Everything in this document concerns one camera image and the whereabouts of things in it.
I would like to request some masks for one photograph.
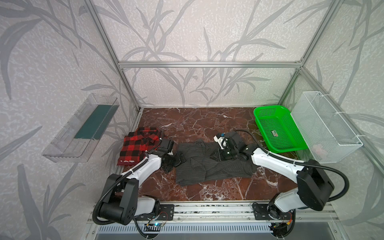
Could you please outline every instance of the brown marble table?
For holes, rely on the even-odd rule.
[[[175,143],[194,142],[198,138],[211,142],[219,132],[248,129],[264,145],[253,108],[146,108],[139,127],[158,127]],[[246,143],[252,142],[246,133],[240,134]],[[288,178],[264,167],[259,167],[251,178],[235,177],[186,187],[176,184],[175,180],[175,169],[168,174],[157,170],[141,185],[139,194],[161,201],[269,200],[277,192],[296,187]]]

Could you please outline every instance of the green mat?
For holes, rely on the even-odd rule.
[[[307,149],[291,113],[280,105],[255,108],[256,124],[268,149],[274,153]]]
[[[100,140],[118,106],[98,105],[74,138]]]

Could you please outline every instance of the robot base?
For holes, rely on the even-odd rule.
[[[267,210],[268,204],[258,204],[254,202],[252,204],[253,214],[255,220],[289,220],[291,215],[289,212],[283,212],[279,215],[279,218],[272,218]]]
[[[173,204],[160,204],[160,212],[165,212],[166,214],[160,214],[159,217],[155,220],[158,221],[172,221],[173,220],[173,214],[175,211],[175,205]],[[153,215],[150,214],[141,214],[136,217],[138,221],[146,221],[149,217],[153,217]]]

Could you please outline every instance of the clear plastic tray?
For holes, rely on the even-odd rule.
[[[87,162],[119,104],[91,93],[42,155],[53,162]]]

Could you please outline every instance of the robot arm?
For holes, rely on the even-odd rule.
[[[295,163],[303,163],[299,160],[293,163],[279,160],[255,144],[246,145],[237,132],[218,134],[214,140],[219,143],[221,148],[218,153],[220,159],[243,161],[251,159],[253,164],[271,169],[297,183],[297,188],[278,193],[271,199],[267,207],[271,218],[279,219],[282,213],[301,207],[322,211],[329,200],[334,185],[324,169],[296,165]],[[310,160],[307,164],[320,166],[315,160]]]
[[[163,139],[155,151],[150,151],[141,162],[122,174],[111,174],[105,183],[103,194],[97,202],[92,218],[96,224],[117,222],[127,225],[133,218],[144,215],[153,218],[160,213],[160,202],[151,197],[138,197],[141,184],[156,170],[170,172],[185,162],[182,155],[170,155],[173,141]]]

